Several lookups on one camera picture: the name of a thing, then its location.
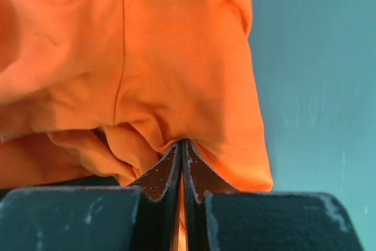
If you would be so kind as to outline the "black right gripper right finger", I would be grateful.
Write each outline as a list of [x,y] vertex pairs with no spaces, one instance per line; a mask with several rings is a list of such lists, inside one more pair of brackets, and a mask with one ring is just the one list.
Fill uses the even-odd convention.
[[327,193],[241,192],[182,142],[188,250],[362,250],[342,204]]

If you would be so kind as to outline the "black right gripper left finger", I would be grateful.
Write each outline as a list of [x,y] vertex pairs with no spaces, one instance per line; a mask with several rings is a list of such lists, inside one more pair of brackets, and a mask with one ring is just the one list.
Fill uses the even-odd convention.
[[180,145],[129,186],[39,186],[1,200],[2,250],[177,250]]

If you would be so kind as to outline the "orange t shirt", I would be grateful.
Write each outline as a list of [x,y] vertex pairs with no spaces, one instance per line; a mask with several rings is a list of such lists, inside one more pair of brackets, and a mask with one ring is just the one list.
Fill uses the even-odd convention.
[[252,19],[251,0],[1,0],[1,188],[125,186],[190,139],[269,191]]

